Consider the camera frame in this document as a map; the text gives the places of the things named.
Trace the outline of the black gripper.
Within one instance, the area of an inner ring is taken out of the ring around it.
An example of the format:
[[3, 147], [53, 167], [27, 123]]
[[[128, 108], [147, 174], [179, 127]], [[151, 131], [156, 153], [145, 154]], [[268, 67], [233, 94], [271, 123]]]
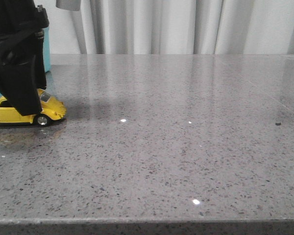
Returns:
[[[0, 93], [22, 116], [42, 111], [37, 88], [47, 87], [43, 29], [48, 26], [42, 5], [32, 0], [0, 0]], [[8, 65], [5, 56], [21, 46], [30, 57]]]

